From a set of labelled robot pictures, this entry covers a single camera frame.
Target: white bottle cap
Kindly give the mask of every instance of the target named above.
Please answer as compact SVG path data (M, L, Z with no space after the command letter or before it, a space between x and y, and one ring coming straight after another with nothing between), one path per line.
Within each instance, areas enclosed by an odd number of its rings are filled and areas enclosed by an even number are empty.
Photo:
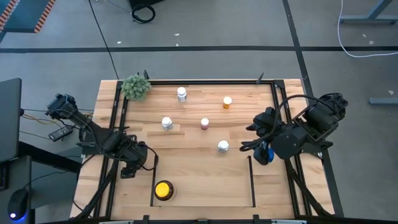
M220 142L218 143L218 149L227 151L227 150L228 150L228 147L229 147L229 144L228 144L227 141L220 141Z
M229 96L224 97L224 103L226 105L230 105L232 103L232 99Z
M169 125L171 122L172 122L172 120L171 120L169 117L164 117L164 118L162 119L162 125L163 125L163 126L167 126L167 125Z
M177 94L179 96L184 96L186 93L187 93L187 91L185 90L184 87L180 87L180 88L177 89Z
M200 124L203 125L203 126L208 126L208 125L209 125L209 119L203 118L203 119L200 121Z

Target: computer mouse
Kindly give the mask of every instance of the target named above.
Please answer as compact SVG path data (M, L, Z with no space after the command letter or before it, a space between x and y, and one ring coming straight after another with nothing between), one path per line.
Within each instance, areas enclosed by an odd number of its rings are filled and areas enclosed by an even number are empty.
M11 220L20 220L26 213L28 192L25 188L15 191L8 201L8 215Z

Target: wooden table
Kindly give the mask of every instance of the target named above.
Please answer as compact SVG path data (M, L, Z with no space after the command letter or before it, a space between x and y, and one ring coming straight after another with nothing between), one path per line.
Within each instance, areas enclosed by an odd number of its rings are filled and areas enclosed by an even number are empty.
M266 107L274 106L270 85L161 85L156 81L145 101L129 101L125 126L128 134L135 134L159 155L155 175L153 171L139 170L133 179L116 180L112 220L196 220L196 219L252 219L254 214L264 218L293 218L292 201L284 161L276 155L266 166L249 158L253 151L240 152L241 141L256 139L255 132L246 131L255 115ZM299 79L284 80L287 96L303 94ZM103 80L99 87L94 121L108 128L111 119L116 80ZM177 88L187 89L188 100L177 100ZM282 101L277 90L279 102ZM222 107L224 96L230 96L230 109ZM123 94L119 98L116 126L122 113ZM292 116L302 111L307 103L303 98L289 101ZM163 117L171 117L174 128L164 131ZM208 118L210 127L200 128L200 120ZM227 140L226 154L217 151L217 144ZM330 193L322 162L319 158L300 155L307 187L325 210L333 213ZM76 188L75 202L84 207L98 187L103 156L95 156L82 167ZM149 152L147 168L154 164ZM119 163L120 169L125 163ZM153 180L169 180L177 189L169 201L151 200ZM253 207L251 179L254 184ZM304 214L303 200L296 186L300 213ZM105 214L108 198L103 195L100 216ZM71 216L80 211L73 206Z

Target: yellow cap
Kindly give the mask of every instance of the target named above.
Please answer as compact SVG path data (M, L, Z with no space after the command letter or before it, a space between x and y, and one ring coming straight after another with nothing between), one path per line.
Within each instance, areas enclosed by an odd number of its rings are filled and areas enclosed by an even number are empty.
M159 197L166 197L170 193L170 187L166 183L156 185L156 195Z

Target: black stand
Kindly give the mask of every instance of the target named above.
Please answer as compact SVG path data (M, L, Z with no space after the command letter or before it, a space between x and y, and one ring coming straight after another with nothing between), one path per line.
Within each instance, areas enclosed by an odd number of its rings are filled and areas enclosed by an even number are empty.
M19 141L19 157L30 156L33 161L52 166L57 169L79 174L81 164L63 156L47 152L30 144Z

